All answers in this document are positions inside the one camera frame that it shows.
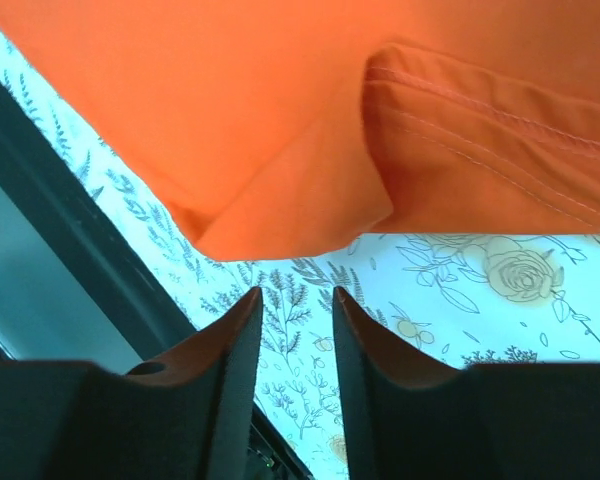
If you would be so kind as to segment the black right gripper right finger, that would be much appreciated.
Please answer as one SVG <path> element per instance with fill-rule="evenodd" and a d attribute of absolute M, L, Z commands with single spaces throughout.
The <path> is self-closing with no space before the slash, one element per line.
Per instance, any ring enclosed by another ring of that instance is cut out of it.
<path fill-rule="evenodd" d="M 353 479 L 600 479 L 600 363 L 456 369 L 343 288 L 333 330 Z"/>

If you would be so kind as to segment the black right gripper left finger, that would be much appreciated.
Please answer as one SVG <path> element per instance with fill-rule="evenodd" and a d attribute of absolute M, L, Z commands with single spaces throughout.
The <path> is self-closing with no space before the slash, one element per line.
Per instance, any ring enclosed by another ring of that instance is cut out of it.
<path fill-rule="evenodd" d="M 83 361 L 0 361 L 0 479 L 239 479 L 263 298 L 124 375 Z"/>

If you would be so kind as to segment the orange t-shirt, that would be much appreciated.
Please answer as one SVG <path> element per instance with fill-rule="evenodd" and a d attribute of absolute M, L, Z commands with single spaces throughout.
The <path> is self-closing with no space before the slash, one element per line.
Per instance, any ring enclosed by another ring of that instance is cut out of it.
<path fill-rule="evenodd" d="M 221 261 L 600 233 L 600 1 L 0 1 Z"/>

